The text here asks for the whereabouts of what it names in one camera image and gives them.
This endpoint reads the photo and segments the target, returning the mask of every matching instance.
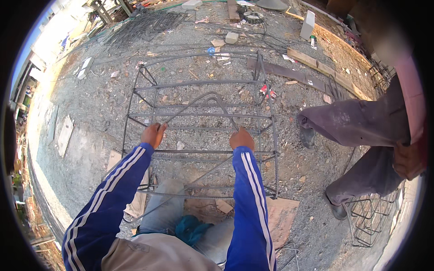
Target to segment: blue sleeve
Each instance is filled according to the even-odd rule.
[[[250,148],[233,151],[235,217],[225,271],[276,270],[262,177]]]
[[[133,201],[153,153],[151,145],[141,143],[98,186],[63,237],[66,270],[101,270],[101,260],[120,231],[123,210]]]

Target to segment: human hand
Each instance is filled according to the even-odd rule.
[[[163,125],[160,125],[159,123],[149,125],[141,134],[141,142],[149,143],[154,150],[157,149],[163,139],[163,134],[167,127],[167,123],[164,123]]]
[[[253,141],[252,136],[246,131],[246,129],[244,129],[244,127],[240,127],[238,132],[232,133],[232,136],[229,139],[229,145],[233,150],[239,146],[246,146],[252,151],[255,151],[255,142]]]
[[[395,160],[392,166],[400,177],[410,181],[425,170],[417,144],[404,147],[401,142],[397,142],[397,145],[394,146],[394,152]]]

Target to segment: sky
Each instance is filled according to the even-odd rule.
[[[39,30],[39,26],[42,24],[42,22],[46,20],[46,16],[43,16],[39,22],[33,27],[33,31],[30,33],[30,35],[27,37],[26,43],[24,44],[24,47],[22,48],[21,54],[18,56],[18,60],[15,66],[15,69],[12,74],[12,82],[10,87],[10,92],[12,93],[13,85],[15,84],[15,81],[18,79],[18,74],[21,71],[21,68],[23,67],[23,64],[28,57],[30,53],[30,47],[35,43],[35,41],[38,39],[39,34],[41,31]]]

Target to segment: white brick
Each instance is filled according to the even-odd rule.
[[[202,1],[200,0],[190,0],[181,5],[181,7],[185,10],[194,10],[199,6],[202,6]]]
[[[226,43],[234,44],[237,42],[237,39],[238,39],[238,34],[233,32],[228,32],[228,34],[226,34],[226,38],[224,39],[224,41]]]
[[[301,27],[300,37],[309,39],[312,34],[312,30],[315,27],[315,13],[308,10],[304,17],[303,26]]]
[[[83,63],[83,67],[80,69],[79,74],[77,75],[78,79],[83,79],[86,77],[87,73],[90,70],[90,66],[93,63],[93,57],[89,57],[88,59],[86,59]]]

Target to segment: gravel ground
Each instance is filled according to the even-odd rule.
[[[267,34],[288,39],[284,33],[290,33],[293,36],[297,36],[299,33],[301,29],[299,20],[281,13],[262,12],[266,17]],[[195,18],[200,20],[206,16],[209,17],[210,23],[194,23]],[[209,77],[211,74],[213,74],[212,79],[218,80],[251,80],[251,71],[246,68],[246,58],[249,57],[249,52],[254,53],[260,50],[267,62],[303,71],[320,80],[328,81],[327,77],[313,69],[300,63],[284,60],[281,54],[285,52],[285,49],[271,44],[282,43],[273,38],[265,38],[267,41],[265,43],[261,41],[262,36],[259,34],[254,34],[255,37],[240,38],[237,45],[246,46],[225,45],[221,49],[222,52],[248,52],[231,54],[240,58],[217,61],[209,56],[198,56],[162,62],[160,57],[163,56],[204,53],[208,47],[211,47],[211,40],[223,39],[224,34],[228,31],[225,28],[231,29],[228,25],[225,3],[204,3],[188,20],[173,31],[158,34],[151,42],[134,38],[119,48],[116,45],[109,48],[94,44],[87,46],[86,49],[79,49],[67,57],[59,81],[55,83],[50,97],[52,103],[59,105],[56,138],[53,143],[47,144],[48,127],[42,127],[36,160],[60,203],[71,217],[75,217],[79,213],[100,184],[101,176],[106,172],[110,150],[122,151],[125,116],[134,87],[133,83],[137,74],[135,67],[138,61],[156,63],[149,67],[149,71],[160,85],[174,83],[176,80],[183,80],[184,82],[195,80],[189,73],[189,69],[200,80],[211,80]],[[262,28],[247,27],[249,30],[246,30],[245,33],[263,31]],[[292,43],[300,42],[298,39],[291,39],[290,41]],[[296,44],[291,47],[326,62],[326,56],[322,53],[320,42],[317,50],[312,49],[307,44]],[[95,58],[91,72],[85,79],[78,80],[72,75],[72,71],[90,56]],[[120,71],[120,75],[117,78],[110,78],[110,74],[117,70]],[[329,208],[321,199],[321,195],[328,184],[344,173],[350,162],[355,163],[358,160],[361,154],[366,151],[366,147],[356,148],[352,156],[353,148],[340,146],[318,135],[315,150],[304,148],[299,141],[296,116],[300,112],[300,108],[324,105],[322,93],[298,84],[286,85],[285,82],[289,79],[280,76],[269,75],[268,80],[272,84],[272,89],[278,94],[272,106],[276,120],[277,151],[281,153],[278,176],[280,196],[300,201],[288,241],[295,242],[297,248],[300,249],[298,260],[301,270],[314,270],[314,268],[327,270],[333,261],[343,253],[343,247],[345,247],[345,251],[353,251],[355,248],[349,246],[348,221],[341,222],[334,219]],[[136,84],[137,87],[149,85],[149,82],[141,77]],[[256,98],[259,98],[257,97],[259,86],[252,84],[192,85],[165,88],[158,90],[156,94],[152,90],[141,91],[140,93],[147,101],[153,101],[156,97],[158,105],[169,105],[192,101],[197,96],[209,91],[219,93],[225,103],[252,104]],[[240,91],[249,91],[245,100],[240,99]],[[136,96],[133,97],[130,112],[152,114],[152,109],[140,100]],[[227,110],[229,114],[241,114],[245,109],[247,114],[270,116],[270,110],[266,106],[268,104],[263,104],[258,109],[256,107],[231,106]],[[161,109],[158,112],[174,113],[178,109]],[[189,108],[184,113],[194,112],[222,113],[222,110],[216,107]],[[59,159],[55,143],[66,115],[75,120],[75,128],[65,157]],[[167,120],[167,117],[155,116],[153,119],[140,117],[138,119],[142,122],[163,122]],[[269,123],[269,120],[261,120],[259,125],[265,127]],[[242,125],[248,129],[258,129],[256,120],[247,119]],[[170,122],[170,126],[231,129],[229,119],[223,117],[177,117]],[[142,129],[142,126],[132,121],[128,122],[125,149],[132,148],[139,143]],[[230,134],[231,131],[167,130],[167,137],[163,140],[160,148],[176,149],[177,143],[181,141],[185,144],[184,149],[186,150],[230,150],[228,144]],[[271,129],[262,135],[261,145],[259,145],[258,136],[254,138],[257,149],[273,150]],[[184,155],[177,154],[175,156],[183,157]],[[223,160],[228,156],[218,154],[189,155],[188,157]],[[179,179],[184,183],[189,183],[215,164],[154,159],[152,165],[153,173],[156,174],[159,182],[165,179]],[[274,168],[274,162],[268,166],[263,166],[264,183],[273,184]],[[304,183],[299,181],[302,176],[306,177]],[[230,163],[227,163],[199,185],[230,186],[233,185],[233,179],[233,168]],[[202,190],[189,191],[189,193],[220,196],[230,195],[231,191]],[[214,206],[209,206],[209,204],[212,205],[212,202],[202,201],[201,204],[204,207],[201,208],[188,200],[186,201],[186,212],[195,213],[204,220],[208,219],[207,222],[218,222],[226,215],[217,213]],[[136,227],[137,223],[122,222],[118,237],[130,237],[131,229]],[[279,257],[279,268],[285,266],[292,257],[292,252],[283,252]],[[295,270],[295,264],[295,260],[292,260],[285,270]]]

